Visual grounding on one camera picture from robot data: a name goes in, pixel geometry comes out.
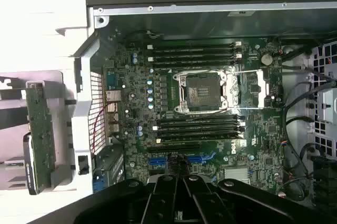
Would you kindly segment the silver chipset heat sink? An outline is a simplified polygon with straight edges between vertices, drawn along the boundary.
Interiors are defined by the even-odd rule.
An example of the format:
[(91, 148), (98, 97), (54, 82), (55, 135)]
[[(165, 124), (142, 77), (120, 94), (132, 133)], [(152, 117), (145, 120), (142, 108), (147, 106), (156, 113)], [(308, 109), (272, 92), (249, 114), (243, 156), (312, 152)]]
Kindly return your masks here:
[(246, 167), (234, 167), (224, 169), (225, 179), (235, 179), (246, 184), (250, 184), (249, 172)]

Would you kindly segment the blue expansion slot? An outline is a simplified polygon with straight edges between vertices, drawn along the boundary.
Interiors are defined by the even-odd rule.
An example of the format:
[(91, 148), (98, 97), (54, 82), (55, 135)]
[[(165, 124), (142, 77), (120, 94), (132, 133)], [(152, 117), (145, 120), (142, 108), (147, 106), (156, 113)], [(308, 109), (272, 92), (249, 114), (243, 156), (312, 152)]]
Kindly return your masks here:
[(168, 161), (174, 158), (181, 158), (183, 161), (186, 161), (188, 165), (203, 165), (206, 164), (207, 161), (212, 160), (213, 156), (170, 156), (170, 157), (152, 157), (148, 160), (149, 166), (166, 166)]

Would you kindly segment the green motherboard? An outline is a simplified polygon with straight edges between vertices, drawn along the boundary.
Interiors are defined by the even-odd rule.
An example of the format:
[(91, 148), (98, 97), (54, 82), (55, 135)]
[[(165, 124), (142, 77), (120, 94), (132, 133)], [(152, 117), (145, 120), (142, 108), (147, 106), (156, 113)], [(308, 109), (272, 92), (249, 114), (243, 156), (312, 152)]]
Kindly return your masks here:
[[(242, 58), (236, 59), (237, 64), (231, 66), (206, 66), (186, 68), (154, 68), (147, 58), (156, 56), (147, 45), (175, 46), (175, 45), (208, 45), (229, 44), (241, 41)], [(261, 63), (263, 54), (273, 56), (273, 63), (265, 66)], [(147, 183), (151, 176), (165, 173), (166, 166), (149, 166), (152, 157), (180, 156), (213, 156), (206, 164), (190, 166), (191, 174), (202, 175), (211, 182), (217, 183), (224, 178), (224, 169), (246, 167), (249, 172), (250, 185), (259, 189), (275, 193), (283, 178), (280, 165), (282, 155), (277, 148), (283, 138), (282, 129), (282, 69), (281, 48), (265, 38), (228, 38), (228, 39), (195, 39), (195, 40), (160, 40), (155, 42), (122, 42), (117, 45), (110, 58), (107, 59), (102, 70), (104, 74), (105, 92), (120, 90), (122, 100), (118, 105), (120, 130), (106, 135), (110, 140), (118, 140), (124, 149), (126, 178), (135, 178)], [(187, 70), (219, 69), (228, 72), (244, 70), (263, 70), (264, 79), (270, 85), (269, 97), (265, 99), (263, 109), (229, 108), (221, 113), (185, 115), (176, 113), (173, 109), (179, 102), (177, 81), (173, 75)], [(172, 118), (197, 118), (215, 115), (242, 115), (239, 126), (245, 128), (242, 139), (226, 139), (212, 141), (172, 142), (156, 144), (157, 120)], [(165, 128), (158, 131), (198, 128), (227, 128), (239, 126), (207, 126)], [(179, 144), (201, 144), (200, 149), (176, 152), (147, 152), (148, 147)]]

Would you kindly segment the black expansion slot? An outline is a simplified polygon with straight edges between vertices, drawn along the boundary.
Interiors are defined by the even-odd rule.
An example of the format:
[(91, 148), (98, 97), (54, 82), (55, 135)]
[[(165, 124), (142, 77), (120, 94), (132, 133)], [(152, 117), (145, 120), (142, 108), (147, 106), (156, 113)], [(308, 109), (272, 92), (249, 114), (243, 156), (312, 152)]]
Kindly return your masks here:
[(157, 152), (176, 152), (176, 151), (190, 151), (194, 149), (200, 149), (201, 144), (179, 144), (179, 145), (163, 145), (156, 147), (148, 147), (147, 152), (157, 153)]

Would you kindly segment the silver rear port block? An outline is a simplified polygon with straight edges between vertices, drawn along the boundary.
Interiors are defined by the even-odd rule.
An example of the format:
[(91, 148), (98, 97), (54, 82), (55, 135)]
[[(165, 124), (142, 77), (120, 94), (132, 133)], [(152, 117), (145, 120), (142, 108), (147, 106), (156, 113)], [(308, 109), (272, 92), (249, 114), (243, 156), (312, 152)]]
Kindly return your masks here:
[(118, 105), (122, 100), (121, 91), (120, 90), (107, 90), (105, 92), (106, 98), (106, 112), (105, 112), (105, 120), (106, 120), (106, 129), (108, 134), (117, 133), (120, 130), (120, 123), (118, 118)]

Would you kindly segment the silver socket cover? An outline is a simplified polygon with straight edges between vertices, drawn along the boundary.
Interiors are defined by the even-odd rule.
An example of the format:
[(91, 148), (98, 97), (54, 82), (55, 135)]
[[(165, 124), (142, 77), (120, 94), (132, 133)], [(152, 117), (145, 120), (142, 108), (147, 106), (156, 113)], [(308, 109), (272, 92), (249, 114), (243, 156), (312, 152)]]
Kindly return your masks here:
[(225, 72), (225, 94), (228, 108), (263, 109), (270, 85), (261, 69)]

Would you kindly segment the CPU socket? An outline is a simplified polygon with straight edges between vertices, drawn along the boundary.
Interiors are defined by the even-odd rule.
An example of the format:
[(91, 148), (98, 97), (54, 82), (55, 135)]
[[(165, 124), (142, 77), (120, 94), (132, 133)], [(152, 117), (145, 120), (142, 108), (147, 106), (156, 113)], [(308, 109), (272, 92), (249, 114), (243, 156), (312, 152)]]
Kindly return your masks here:
[(219, 69), (187, 70), (173, 75), (178, 83), (176, 113), (185, 115), (221, 113), (229, 109), (227, 76)]

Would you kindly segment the grey metal disk bay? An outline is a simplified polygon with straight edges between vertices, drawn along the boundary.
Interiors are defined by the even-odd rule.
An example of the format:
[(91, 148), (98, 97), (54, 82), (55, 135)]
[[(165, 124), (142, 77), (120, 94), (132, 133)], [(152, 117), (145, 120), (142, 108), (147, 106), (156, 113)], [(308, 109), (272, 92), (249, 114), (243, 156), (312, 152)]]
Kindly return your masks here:
[[(337, 79), (337, 41), (313, 51), (313, 69)], [(327, 157), (337, 160), (337, 87), (320, 91), (314, 97), (314, 141)]]

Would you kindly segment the grey parts rack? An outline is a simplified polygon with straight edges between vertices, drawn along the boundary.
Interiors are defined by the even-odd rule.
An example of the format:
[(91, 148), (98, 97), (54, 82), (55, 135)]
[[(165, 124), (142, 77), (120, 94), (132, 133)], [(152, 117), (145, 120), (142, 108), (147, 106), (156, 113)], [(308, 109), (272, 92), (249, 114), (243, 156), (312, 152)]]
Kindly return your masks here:
[(23, 138), (30, 131), (25, 88), (27, 82), (43, 85), (51, 113), (56, 170), (54, 186), (73, 179), (74, 151), (70, 116), (74, 96), (64, 84), (58, 70), (0, 72), (0, 191), (26, 189)]

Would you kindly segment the silver coin battery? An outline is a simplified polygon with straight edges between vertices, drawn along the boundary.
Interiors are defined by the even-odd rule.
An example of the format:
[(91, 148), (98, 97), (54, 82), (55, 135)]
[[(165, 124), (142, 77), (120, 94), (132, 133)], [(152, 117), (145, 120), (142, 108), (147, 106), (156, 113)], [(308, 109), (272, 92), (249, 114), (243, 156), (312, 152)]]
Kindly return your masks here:
[(273, 56), (269, 53), (265, 53), (261, 57), (261, 63), (265, 66), (270, 66), (273, 63)]

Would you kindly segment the black open PC case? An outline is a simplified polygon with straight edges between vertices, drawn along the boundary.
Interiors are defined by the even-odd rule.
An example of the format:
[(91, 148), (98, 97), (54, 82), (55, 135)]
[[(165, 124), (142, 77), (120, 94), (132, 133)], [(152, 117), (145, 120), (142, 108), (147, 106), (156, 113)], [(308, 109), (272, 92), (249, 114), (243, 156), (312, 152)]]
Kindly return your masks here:
[(313, 69), (313, 51), (337, 41), (337, 2), (93, 6), (94, 32), (75, 57), (71, 126), (79, 187), (99, 192), (126, 179), (123, 145), (106, 135), (103, 66), (122, 42), (265, 38), (281, 48), (283, 178), (274, 195), (337, 217), (337, 160), (314, 141), (314, 95), (337, 79)]

